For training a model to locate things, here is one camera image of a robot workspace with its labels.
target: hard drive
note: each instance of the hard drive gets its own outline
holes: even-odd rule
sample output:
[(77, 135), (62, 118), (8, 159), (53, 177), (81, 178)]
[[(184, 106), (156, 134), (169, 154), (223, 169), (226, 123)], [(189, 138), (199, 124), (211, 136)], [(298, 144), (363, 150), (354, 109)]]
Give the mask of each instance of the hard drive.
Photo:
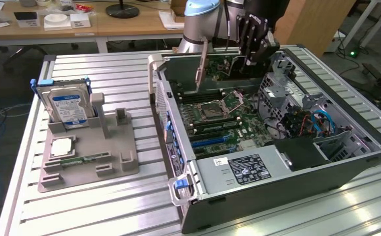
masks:
[(87, 127), (87, 119), (95, 117), (89, 103), (89, 79), (30, 81), (52, 122), (61, 122), (66, 129)]

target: desk lamp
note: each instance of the desk lamp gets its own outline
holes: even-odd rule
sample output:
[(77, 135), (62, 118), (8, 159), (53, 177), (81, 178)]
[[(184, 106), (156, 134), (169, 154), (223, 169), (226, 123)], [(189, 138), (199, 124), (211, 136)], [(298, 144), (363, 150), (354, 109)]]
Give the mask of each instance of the desk lamp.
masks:
[(132, 18), (139, 15), (139, 9), (131, 5), (123, 4), (123, 0), (119, 0), (119, 4), (109, 5), (105, 8), (105, 13), (116, 18)]

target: aluminum table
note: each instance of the aluminum table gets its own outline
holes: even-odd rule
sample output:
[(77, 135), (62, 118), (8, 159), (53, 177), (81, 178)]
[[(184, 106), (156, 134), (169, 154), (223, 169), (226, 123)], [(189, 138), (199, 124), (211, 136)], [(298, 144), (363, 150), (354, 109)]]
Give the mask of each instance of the aluminum table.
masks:
[[(381, 132), (381, 111), (318, 58), (284, 46)], [(91, 79), (105, 95), (104, 111), (132, 113), (140, 172), (135, 175), (38, 193), (38, 167), (48, 115), (33, 98), (16, 166), (0, 216), (1, 235), (180, 236), (167, 191), (167, 174), (149, 110), (147, 57), (169, 51), (57, 56), (42, 63), (40, 79)], [(306, 77), (296, 80), (318, 90)], [(339, 189), (218, 225), (189, 236), (381, 234), (381, 164)]]

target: red wire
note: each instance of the red wire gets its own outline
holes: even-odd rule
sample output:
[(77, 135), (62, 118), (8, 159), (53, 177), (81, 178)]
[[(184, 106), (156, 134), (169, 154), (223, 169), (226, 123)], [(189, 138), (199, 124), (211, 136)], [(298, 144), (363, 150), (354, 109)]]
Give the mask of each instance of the red wire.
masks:
[(302, 122), (302, 127), (300, 127), (300, 133), (298, 134), (298, 136), (300, 136), (300, 135), (302, 135), (302, 132), (303, 132), (303, 126), (304, 126), (304, 121), (306, 121), (307, 116), (308, 116), (308, 115), (304, 115), (303, 122)]

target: blue hard drive label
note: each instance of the blue hard drive label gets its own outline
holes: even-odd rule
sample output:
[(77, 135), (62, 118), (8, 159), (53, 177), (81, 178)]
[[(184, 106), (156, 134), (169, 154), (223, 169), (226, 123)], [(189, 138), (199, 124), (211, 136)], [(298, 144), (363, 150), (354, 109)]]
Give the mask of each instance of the blue hard drive label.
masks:
[(240, 185), (271, 177), (258, 154), (228, 160), (228, 164)]
[(87, 121), (84, 108), (80, 104), (78, 95), (53, 97), (53, 104), (62, 123), (73, 125)]

